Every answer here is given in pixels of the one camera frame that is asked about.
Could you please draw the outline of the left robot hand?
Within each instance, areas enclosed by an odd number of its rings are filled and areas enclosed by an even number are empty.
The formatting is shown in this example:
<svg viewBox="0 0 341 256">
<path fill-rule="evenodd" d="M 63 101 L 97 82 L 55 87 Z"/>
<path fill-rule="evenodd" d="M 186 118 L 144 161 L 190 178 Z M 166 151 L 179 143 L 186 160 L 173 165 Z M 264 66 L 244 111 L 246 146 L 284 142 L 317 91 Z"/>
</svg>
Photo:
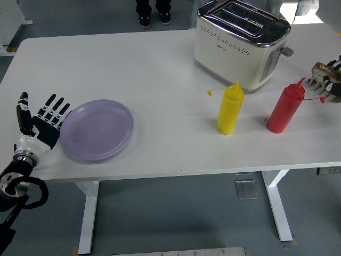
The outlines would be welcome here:
<svg viewBox="0 0 341 256">
<path fill-rule="evenodd" d="M 16 106 L 17 119 L 22 133 L 14 159 L 30 157 L 37 165 L 44 154 L 50 152 L 60 137 L 60 129 L 65 117 L 71 111 L 70 104 L 64 98 L 52 94 L 37 114 L 31 115 L 28 105 L 28 93 L 23 92 Z"/>
</svg>

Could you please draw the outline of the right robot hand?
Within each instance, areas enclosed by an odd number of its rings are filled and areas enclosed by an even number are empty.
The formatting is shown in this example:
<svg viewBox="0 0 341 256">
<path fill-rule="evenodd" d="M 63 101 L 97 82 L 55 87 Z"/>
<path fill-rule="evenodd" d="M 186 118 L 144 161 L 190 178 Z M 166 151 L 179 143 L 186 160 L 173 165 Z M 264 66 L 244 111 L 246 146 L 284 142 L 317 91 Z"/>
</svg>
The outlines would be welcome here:
<svg viewBox="0 0 341 256">
<path fill-rule="evenodd" d="M 338 71 L 340 69 L 340 57 L 337 60 L 329 62 L 327 67 Z M 329 76 L 324 75 L 323 84 L 327 92 L 340 98 L 340 83 L 332 82 Z"/>
</svg>

